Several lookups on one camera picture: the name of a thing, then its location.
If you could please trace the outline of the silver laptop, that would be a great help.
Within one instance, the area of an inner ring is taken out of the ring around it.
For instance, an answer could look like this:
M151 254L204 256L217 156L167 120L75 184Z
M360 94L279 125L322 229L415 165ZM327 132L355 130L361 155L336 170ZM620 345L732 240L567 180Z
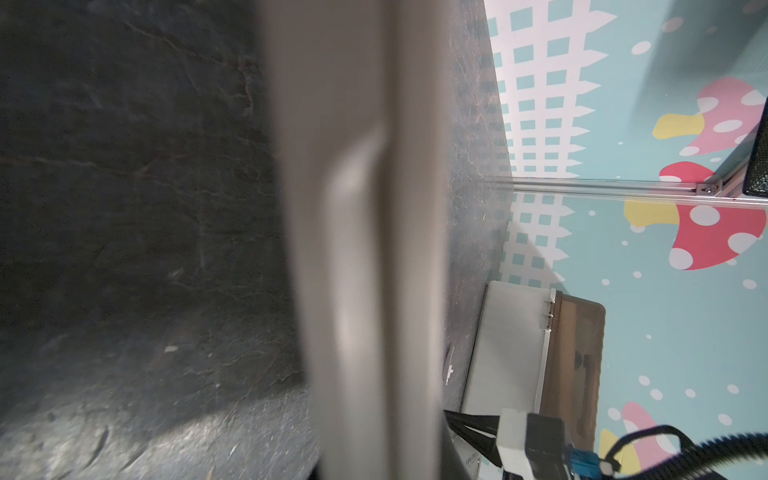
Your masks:
M326 479L435 479L447 277L438 1L262 1L271 126Z

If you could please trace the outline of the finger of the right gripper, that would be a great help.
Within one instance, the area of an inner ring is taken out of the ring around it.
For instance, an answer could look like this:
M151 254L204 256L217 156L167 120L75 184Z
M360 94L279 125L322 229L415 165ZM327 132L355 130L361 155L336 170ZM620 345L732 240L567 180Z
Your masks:
M478 466L481 462L502 467L495 437L464 425L450 424L449 428L453 444L467 468Z
M445 410L444 415L449 428L455 434L472 431L488 437L497 436L500 420L498 415L474 415L450 410Z

